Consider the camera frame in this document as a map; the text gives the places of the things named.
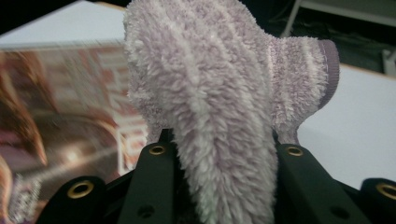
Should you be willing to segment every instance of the screw hole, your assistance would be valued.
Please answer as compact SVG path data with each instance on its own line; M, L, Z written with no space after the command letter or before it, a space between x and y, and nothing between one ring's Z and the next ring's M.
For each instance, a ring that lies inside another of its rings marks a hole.
M335 215L336 217L339 217L341 219L348 219L349 218L348 211L345 210L342 207L333 206L333 207L330 208L330 211L332 212L333 215Z
M288 153L291 156L303 156L303 151L297 147L288 147Z
M93 183L88 180L80 181L74 184L68 191L67 196L72 199L82 198L93 190Z
M88 189L88 186L87 185L80 185L80 186L77 186L75 189L74 189L74 192L75 193L81 193L81 192L84 192L85 190L87 190Z
M137 210L137 215L143 219L152 217L155 213L154 207L152 205L143 205Z
M392 186L385 183L379 183L376 185L376 189L384 196L396 200L396 186Z
M165 152L165 148L164 147L152 147L149 150L149 153L152 155L161 155Z

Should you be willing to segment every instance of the magazine cover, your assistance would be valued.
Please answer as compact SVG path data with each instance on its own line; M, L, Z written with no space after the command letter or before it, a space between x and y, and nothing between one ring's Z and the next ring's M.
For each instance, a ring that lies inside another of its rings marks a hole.
M65 182L133 170L147 126L121 43L0 50L0 223L35 223Z

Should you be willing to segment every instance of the brass insert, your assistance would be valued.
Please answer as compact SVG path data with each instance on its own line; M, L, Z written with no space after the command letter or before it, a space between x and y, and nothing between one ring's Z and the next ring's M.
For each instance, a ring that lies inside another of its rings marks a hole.
M156 147L152 147L152 148L149 150L149 153L150 153L151 155L158 156L158 155L163 154L165 151L166 151L165 147L156 146Z
M83 180L74 184L69 191L67 191L67 196L72 199L82 198L93 190L93 183L89 180Z
M376 189L384 196L396 200L396 186L392 186L386 183L379 183L376 185Z
M303 151L297 147L288 147L288 153L291 156L303 156Z

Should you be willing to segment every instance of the black plastic part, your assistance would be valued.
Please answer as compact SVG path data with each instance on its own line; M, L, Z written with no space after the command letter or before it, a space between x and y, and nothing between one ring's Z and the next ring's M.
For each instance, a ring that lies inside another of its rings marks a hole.
M383 178L371 178L363 181L361 208L373 223L396 223L396 183Z
M151 144L142 149L118 223L175 223L176 146Z
M305 148L278 145L276 223L371 223Z
M101 224L117 223L134 171L106 185L106 211Z
M75 192L75 196L84 191L88 193L85 196L71 198L68 194L71 189L74 189L72 191ZM96 176L81 176L72 179L62 185L52 196L38 218L37 224L99 223L105 210L105 195L106 184Z

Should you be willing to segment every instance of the white surface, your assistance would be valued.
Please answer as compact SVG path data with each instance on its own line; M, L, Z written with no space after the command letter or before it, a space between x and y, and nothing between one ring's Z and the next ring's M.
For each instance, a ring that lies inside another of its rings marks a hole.
M0 36L0 49L122 40L123 12L77 1Z
M122 19L120 10L77 2L1 36L0 49L120 40ZM343 66L334 97L302 124L299 138L333 178L353 188L371 177L396 181L396 79Z
M371 177L396 181L396 79L342 66L334 97L298 134L333 178L353 188Z

